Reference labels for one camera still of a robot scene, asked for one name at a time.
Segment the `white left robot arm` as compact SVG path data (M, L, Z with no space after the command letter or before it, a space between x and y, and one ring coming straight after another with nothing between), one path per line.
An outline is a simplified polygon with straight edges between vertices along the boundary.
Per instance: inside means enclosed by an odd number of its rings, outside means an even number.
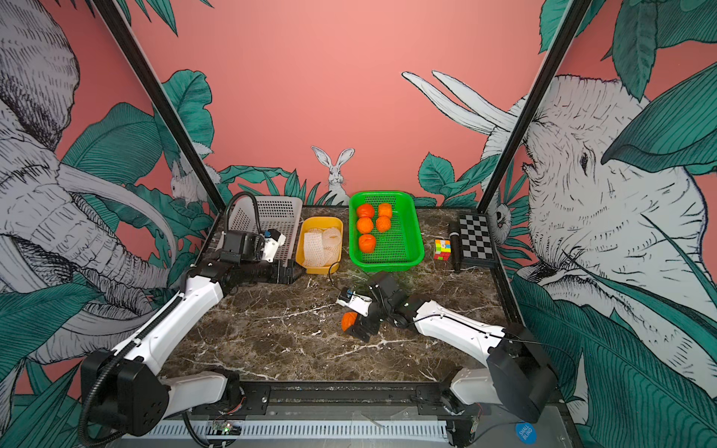
M226 293L256 283L290 285L304 273L294 261L202 261L188 270L183 288L146 324L82 362L80 443L103 447L126 434L144 436L162 420L187 417L203 405L218 406L223 416L245 410L246 392L235 371L219 368L162 380L162 366Z

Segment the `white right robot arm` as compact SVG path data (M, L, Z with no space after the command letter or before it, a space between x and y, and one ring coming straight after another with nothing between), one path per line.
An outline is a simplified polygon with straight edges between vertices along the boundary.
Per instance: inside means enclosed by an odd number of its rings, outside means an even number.
M426 294L404 291L387 272L373 276L368 287L368 295L351 287L340 290L336 302L348 310L343 332L368 343L388 323L446 343L479 363L477 369L461 368L449 375L437 398L426 399L427 405L461 416L493 404L528 423L540 419L558 387L558 374L526 327L500 327L465 317Z

